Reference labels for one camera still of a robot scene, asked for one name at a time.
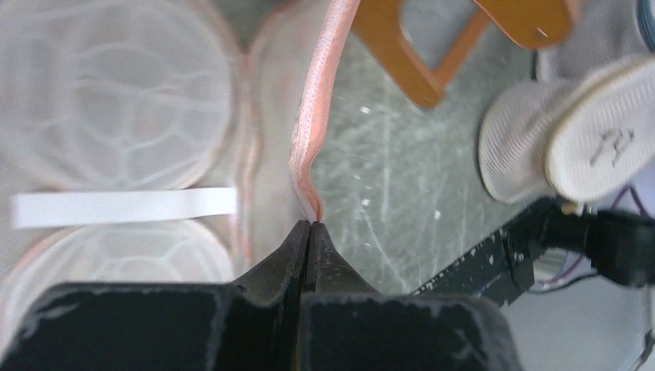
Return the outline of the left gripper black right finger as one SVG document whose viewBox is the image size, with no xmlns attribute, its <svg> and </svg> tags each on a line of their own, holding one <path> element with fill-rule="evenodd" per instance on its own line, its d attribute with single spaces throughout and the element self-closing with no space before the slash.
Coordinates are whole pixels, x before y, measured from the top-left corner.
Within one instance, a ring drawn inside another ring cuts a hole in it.
<svg viewBox="0 0 655 371">
<path fill-rule="evenodd" d="M 310 290 L 300 300 L 302 370 L 519 370 L 506 318 L 492 301 L 461 294 L 373 290 L 314 223 Z"/>
</svg>

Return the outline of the floral mesh laundry bag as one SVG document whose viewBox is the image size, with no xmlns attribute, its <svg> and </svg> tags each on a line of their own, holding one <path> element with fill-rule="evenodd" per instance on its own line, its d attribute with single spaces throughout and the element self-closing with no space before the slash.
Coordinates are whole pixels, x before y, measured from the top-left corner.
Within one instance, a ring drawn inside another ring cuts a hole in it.
<svg viewBox="0 0 655 371">
<path fill-rule="evenodd" d="M 321 219 L 356 1 L 1 3 L 1 351 L 61 283 L 222 283 Z"/>
</svg>

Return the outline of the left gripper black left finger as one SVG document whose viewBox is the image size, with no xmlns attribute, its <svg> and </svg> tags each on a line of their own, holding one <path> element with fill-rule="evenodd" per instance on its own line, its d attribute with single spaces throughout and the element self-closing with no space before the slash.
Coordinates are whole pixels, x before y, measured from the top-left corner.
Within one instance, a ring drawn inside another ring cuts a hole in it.
<svg viewBox="0 0 655 371">
<path fill-rule="evenodd" d="M 23 316 L 3 370 L 296 370 L 311 225 L 228 284 L 66 283 Z"/>
</svg>

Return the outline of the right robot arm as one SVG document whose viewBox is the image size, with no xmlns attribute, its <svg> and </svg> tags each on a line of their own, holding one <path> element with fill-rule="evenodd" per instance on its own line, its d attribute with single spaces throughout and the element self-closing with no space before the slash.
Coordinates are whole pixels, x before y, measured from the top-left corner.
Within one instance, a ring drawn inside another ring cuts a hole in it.
<svg viewBox="0 0 655 371">
<path fill-rule="evenodd" d="M 654 219 L 623 210 L 550 215 L 539 242 L 581 254 L 597 273 L 629 288 L 654 284 Z"/>
</svg>

